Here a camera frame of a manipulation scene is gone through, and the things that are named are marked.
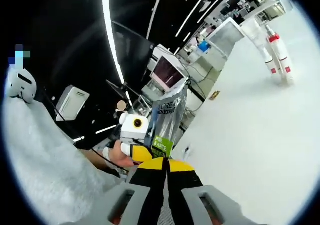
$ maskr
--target robot camera eye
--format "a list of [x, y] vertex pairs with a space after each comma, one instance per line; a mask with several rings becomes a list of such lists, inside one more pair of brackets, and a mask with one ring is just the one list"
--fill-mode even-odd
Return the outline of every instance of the robot camera eye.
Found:
[[138, 129], [142, 126], [142, 121], [140, 119], [135, 119], [133, 125]]

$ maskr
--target green label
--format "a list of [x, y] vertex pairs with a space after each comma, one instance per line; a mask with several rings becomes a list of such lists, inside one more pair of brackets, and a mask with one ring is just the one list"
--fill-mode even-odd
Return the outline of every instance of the green label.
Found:
[[152, 149], [155, 157], [162, 157], [165, 154], [165, 157], [169, 158], [174, 143], [167, 138], [155, 136], [153, 140]]

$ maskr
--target hand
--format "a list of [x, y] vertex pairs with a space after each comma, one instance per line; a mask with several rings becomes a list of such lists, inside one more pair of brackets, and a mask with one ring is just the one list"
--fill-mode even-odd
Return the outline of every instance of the hand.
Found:
[[111, 162], [122, 168], [130, 168], [135, 165], [132, 159], [121, 151], [120, 140], [117, 140], [114, 144], [114, 148], [109, 150], [109, 158]]

